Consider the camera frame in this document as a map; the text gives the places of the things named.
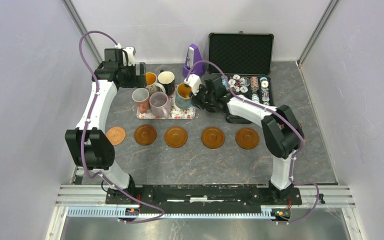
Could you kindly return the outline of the blue mug orange inside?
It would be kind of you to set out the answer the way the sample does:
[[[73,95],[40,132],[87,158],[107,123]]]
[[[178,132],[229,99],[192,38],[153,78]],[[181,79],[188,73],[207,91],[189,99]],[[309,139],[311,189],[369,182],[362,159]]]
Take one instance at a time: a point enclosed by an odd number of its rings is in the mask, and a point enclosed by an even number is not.
[[[175,105],[182,110],[186,110],[192,107],[192,100],[190,94],[192,89],[185,83],[181,83],[177,86],[175,92]]]

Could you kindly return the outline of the floral tray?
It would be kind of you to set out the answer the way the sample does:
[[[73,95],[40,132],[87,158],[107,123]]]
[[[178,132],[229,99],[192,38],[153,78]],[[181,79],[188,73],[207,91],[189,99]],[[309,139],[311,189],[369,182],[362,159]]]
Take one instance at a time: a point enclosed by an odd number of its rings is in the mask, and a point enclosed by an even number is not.
[[[196,110],[192,106],[188,109],[179,109],[176,104],[175,104],[175,97],[176,97],[176,89],[178,85],[175,87],[175,92],[173,95],[167,95],[169,100],[170,100],[170,105],[171,105],[171,111],[169,113],[169,118],[168,120],[188,120],[188,119],[193,119],[196,115]],[[140,113],[138,110],[137,106],[137,111],[136,111],[136,117],[138,119],[146,119],[146,120],[162,120],[164,119],[163,117],[155,117],[151,113],[151,108],[145,112],[145,113]]]

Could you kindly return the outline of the wooden coaster four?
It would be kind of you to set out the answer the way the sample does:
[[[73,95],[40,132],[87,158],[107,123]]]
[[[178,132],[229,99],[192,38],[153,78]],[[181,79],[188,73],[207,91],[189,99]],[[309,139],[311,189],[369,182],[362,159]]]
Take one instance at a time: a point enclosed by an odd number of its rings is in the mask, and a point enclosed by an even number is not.
[[[225,142],[225,134],[218,127],[208,127],[201,134],[201,142],[209,149],[217,149]]]

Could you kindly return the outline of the wooden coaster three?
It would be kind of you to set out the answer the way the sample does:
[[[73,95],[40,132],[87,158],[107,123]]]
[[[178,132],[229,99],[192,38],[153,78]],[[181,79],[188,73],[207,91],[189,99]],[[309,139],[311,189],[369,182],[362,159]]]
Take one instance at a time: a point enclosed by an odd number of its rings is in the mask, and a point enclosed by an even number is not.
[[[188,140],[187,131],[180,126],[170,127],[164,134],[165,143],[171,148],[180,148]]]

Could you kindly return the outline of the wooden coaster one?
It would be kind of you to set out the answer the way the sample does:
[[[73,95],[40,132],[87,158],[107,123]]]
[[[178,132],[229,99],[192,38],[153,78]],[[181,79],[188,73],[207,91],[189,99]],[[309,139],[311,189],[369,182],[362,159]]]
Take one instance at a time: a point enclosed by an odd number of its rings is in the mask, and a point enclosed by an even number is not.
[[[151,124],[140,125],[134,132],[134,140],[137,144],[147,146],[157,138],[157,130]]]

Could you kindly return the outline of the wooden coaster two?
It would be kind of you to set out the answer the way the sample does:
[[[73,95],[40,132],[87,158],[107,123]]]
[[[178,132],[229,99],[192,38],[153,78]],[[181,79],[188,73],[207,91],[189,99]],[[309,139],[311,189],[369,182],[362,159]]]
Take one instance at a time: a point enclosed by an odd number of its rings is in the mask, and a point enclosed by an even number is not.
[[[244,127],[236,132],[235,141],[239,147],[252,150],[259,144],[260,137],[254,129]]]

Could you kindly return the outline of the woven rattan coaster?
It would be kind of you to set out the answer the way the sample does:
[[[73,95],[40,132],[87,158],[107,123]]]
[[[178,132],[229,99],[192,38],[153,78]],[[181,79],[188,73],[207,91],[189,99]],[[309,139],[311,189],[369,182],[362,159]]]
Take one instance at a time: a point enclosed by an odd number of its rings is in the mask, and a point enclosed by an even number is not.
[[[120,126],[114,126],[110,128],[105,135],[108,138],[109,142],[113,146],[116,146],[124,141],[124,139],[126,138],[126,131]]]

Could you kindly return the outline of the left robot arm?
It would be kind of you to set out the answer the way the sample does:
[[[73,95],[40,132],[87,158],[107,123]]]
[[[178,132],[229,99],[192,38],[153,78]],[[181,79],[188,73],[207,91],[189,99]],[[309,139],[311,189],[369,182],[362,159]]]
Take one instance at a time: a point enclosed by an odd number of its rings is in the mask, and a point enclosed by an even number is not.
[[[133,178],[115,163],[115,149],[105,134],[105,124],[120,88],[146,86],[146,64],[136,63],[135,54],[132,46],[104,50],[104,61],[90,71],[92,88],[84,114],[64,136],[75,165],[90,179],[102,178],[125,204],[136,200],[137,190]]]

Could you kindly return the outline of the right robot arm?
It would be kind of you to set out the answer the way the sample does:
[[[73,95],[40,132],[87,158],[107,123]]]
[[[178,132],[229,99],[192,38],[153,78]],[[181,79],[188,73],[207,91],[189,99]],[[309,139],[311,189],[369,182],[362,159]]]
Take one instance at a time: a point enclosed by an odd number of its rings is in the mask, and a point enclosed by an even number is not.
[[[201,81],[190,74],[184,83],[191,88],[194,107],[209,112],[224,111],[261,127],[265,144],[273,155],[273,170],[269,180],[269,199],[282,204],[293,188],[293,164],[305,140],[301,125],[287,105],[267,106],[244,96],[236,87],[223,84],[222,78]]]

